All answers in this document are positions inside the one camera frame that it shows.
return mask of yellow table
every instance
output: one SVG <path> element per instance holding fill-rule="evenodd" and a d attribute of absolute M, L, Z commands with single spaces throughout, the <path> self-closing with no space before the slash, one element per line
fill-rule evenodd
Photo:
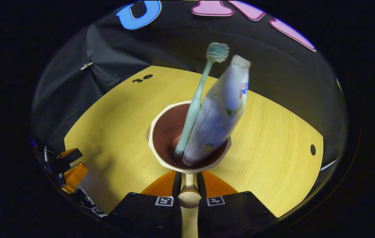
<path fill-rule="evenodd" d="M 148 74 L 153 77 L 132 82 Z M 105 212 L 127 193 L 140 193 L 169 171 L 154 157 L 145 136 L 167 105 L 192 99 L 200 78 L 193 72 L 150 66 L 101 97 L 68 132 L 65 148 L 83 154 L 71 166 L 82 161 L 89 169 L 80 185 Z M 215 81 L 207 78 L 203 96 Z M 276 217 L 305 198 L 323 153 L 322 136 L 307 122 L 249 91 L 245 113 L 231 138 L 227 155 L 210 172 L 239 192 L 254 193 Z"/>

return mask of pink letter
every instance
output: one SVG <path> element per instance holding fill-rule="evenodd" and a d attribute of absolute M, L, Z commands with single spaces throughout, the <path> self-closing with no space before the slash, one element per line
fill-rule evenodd
<path fill-rule="evenodd" d="M 250 20 L 259 21 L 265 15 L 265 12 L 249 4 L 243 3 L 242 1 L 227 1 L 227 2 L 235 6 L 240 12 L 243 13 L 243 15 L 245 15 Z"/>
<path fill-rule="evenodd" d="M 222 4 L 221 1 L 198 1 L 199 4 L 192 8 L 193 14 L 201 16 L 228 17 L 234 11 Z"/>
<path fill-rule="evenodd" d="M 285 35 L 289 36 L 290 38 L 294 39 L 295 41 L 301 43 L 308 49 L 312 51 L 316 51 L 314 45 L 311 44 L 305 37 L 303 37 L 299 32 L 294 30 L 292 27 L 288 26 L 286 23 L 282 22 L 281 20 L 274 18 L 274 20 L 268 21 L 271 26 L 276 28 L 277 30 L 281 31 Z"/>

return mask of blue letter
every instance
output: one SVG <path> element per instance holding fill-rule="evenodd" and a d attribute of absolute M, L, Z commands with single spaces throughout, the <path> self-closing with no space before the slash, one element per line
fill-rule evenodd
<path fill-rule="evenodd" d="M 146 26 L 147 24 L 153 22 L 155 18 L 161 13 L 161 2 L 160 1 L 143 1 L 146 6 L 146 13 L 145 15 L 141 16 L 140 18 L 134 18 L 131 14 L 130 7 L 133 4 L 126 6 L 125 8 L 121 9 L 117 16 L 121 21 L 122 26 L 125 29 L 134 30 L 141 27 Z"/>

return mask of light green toothbrush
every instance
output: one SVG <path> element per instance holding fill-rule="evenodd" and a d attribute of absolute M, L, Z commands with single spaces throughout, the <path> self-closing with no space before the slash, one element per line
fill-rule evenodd
<path fill-rule="evenodd" d="M 180 140 L 174 151 L 175 159 L 181 158 L 181 155 L 186 148 L 187 140 L 189 139 L 190 132 L 192 131 L 193 124 L 198 117 L 199 108 L 201 106 L 202 90 L 204 89 L 205 80 L 210 73 L 211 66 L 214 62 L 221 63 L 228 57 L 229 47 L 227 44 L 212 42 L 207 48 L 207 65 L 202 73 L 201 81 L 196 89 L 195 96 L 190 103 L 189 110 L 187 111 L 186 121 L 184 122 L 183 131 L 181 132 Z"/>

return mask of orange part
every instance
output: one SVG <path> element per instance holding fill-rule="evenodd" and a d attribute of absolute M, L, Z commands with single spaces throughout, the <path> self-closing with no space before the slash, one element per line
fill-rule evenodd
<path fill-rule="evenodd" d="M 69 150 L 66 150 L 66 151 L 62 152 L 61 154 L 59 154 L 59 158 L 63 158 L 64 156 L 66 156 L 69 153 L 73 152 L 75 149 L 77 149 L 77 148 L 69 149 Z"/>
<path fill-rule="evenodd" d="M 74 192 L 75 188 L 80 184 L 87 171 L 88 170 L 83 162 L 80 162 L 71 169 L 68 169 L 64 173 L 65 187 L 63 187 L 62 190 L 66 191 L 67 193 Z"/>
<path fill-rule="evenodd" d="M 205 190 L 207 197 L 224 196 L 229 194 L 238 193 L 233 187 L 224 182 L 224 180 L 218 178 L 213 173 L 208 171 L 202 171 L 202 177 L 205 182 Z"/>
<path fill-rule="evenodd" d="M 148 187 L 146 187 L 141 194 L 151 195 L 151 196 L 172 196 L 172 185 L 175 179 L 175 171 L 162 175 Z"/>

